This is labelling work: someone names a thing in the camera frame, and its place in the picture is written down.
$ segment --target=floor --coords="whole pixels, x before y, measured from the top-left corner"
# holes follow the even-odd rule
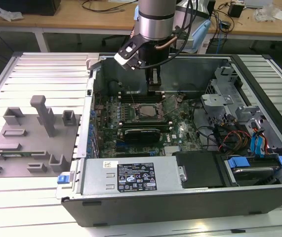
[[[39,52],[39,47],[33,33],[1,32],[0,36],[13,48],[14,51]],[[101,45],[103,35],[82,35],[82,44],[77,44],[75,34],[46,34],[45,35],[51,52],[117,52],[121,46],[123,37],[110,39],[106,46]],[[256,47],[249,48],[251,41],[229,39],[219,53],[224,54],[269,54],[282,68],[282,42],[275,42],[275,47],[271,48],[273,42],[259,41]],[[207,53],[215,53],[218,42],[214,42]],[[7,59],[11,56],[11,51],[0,40],[0,73],[6,65]]]

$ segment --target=table leg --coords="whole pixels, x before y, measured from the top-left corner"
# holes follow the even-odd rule
[[[254,49],[256,47],[258,40],[253,40],[252,43],[250,44],[249,48]]]
[[[82,43],[81,34],[76,34],[76,38],[77,38],[77,44],[81,44]]]
[[[204,37],[204,40],[202,41],[202,44],[200,48],[198,49],[198,54],[206,54],[206,50],[208,49],[210,40],[212,39],[213,34],[206,34]]]
[[[41,52],[49,52],[50,48],[48,47],[48,43],[43,35],[42,32],[34,32],[34,34],[36,35],[37,41],[38,41],[38,45],[40,47],[40,51]]]

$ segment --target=sticker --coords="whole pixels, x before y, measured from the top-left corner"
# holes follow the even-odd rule
[[[153,163],[118,164],[117,162],[116,165],[118,167],[119,192],[157,190]]]
[[[104,161],[103,162],[103,167],[104,168],[116,168],[118,165],[117,160],[112,160],[112,161]]]

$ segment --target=motherboard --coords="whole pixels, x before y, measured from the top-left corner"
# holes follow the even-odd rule
[[[194,104],[182,94],[96,96],[99,157],[170,156],[201,150],[192,120]]]

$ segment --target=chip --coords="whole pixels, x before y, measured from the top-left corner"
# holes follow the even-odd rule
[[[140,118],[156,118],[157,113],[156,113],[156,108],[155,106],[151,105],[144,105],[144,106],[139,106],[139,116]]]

